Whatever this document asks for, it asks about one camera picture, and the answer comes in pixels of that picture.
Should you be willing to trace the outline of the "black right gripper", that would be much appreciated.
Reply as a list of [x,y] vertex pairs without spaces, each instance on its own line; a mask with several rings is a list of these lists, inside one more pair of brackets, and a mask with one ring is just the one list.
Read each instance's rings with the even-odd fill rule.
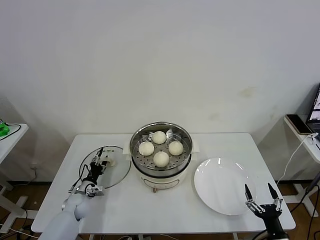
[[269,234],[279,234],[283,231],[279,220],[279,216],[282,214],[283,199],[279,197],[277,191],[270,183],[267,185],[273,199],[273,204],[256,204],[247,184],[245,184],[245,204],[258,218],[263,220],[266,231]]

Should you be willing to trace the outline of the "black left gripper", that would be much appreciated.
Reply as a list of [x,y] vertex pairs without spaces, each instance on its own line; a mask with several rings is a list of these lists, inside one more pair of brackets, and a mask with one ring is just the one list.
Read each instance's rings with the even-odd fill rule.
[[101,176],[110,165],[110,162],[107,160],[103,160],[100,164],[100,159],[103,151],[104,148],[101,147],[94,155],[92,162],[90,163],[90,170],[87,175],[87,180],[92,182],[93,184],[97,184],[99,176]]

